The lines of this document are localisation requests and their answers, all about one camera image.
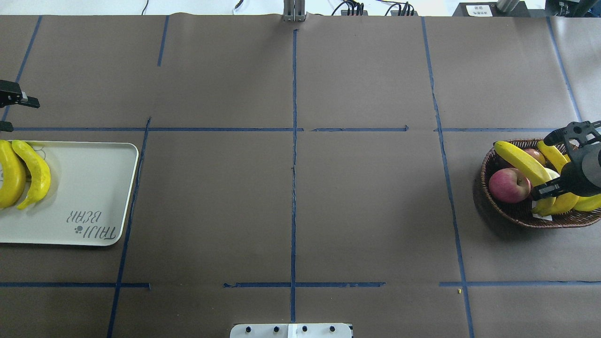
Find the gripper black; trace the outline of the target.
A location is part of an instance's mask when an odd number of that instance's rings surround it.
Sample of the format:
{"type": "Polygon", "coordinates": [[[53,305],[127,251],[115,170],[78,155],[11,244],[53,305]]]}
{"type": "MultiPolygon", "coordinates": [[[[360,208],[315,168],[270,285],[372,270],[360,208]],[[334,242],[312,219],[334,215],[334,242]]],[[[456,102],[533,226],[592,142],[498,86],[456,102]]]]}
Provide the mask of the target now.
{"type": "Polygon", "coordinates": [[[601,192],[599,143],[575,148],[569,143],[565,150],[570,158],[560,171],[560,183],[547,182],[532,187],[533,200],[559,197],[569,192],[580,197],[592,197],[601,192]]]}

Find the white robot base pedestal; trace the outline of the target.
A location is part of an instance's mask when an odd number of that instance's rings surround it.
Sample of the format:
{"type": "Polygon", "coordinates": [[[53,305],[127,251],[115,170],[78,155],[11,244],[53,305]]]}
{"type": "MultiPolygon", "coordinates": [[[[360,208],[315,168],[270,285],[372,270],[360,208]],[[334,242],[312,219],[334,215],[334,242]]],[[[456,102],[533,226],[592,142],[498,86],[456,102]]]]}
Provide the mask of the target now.
{"type": "Polygon", "coordinates": [[[251,323],[237,324],[231,338],[353,338],[347,323],[251,323]]]}

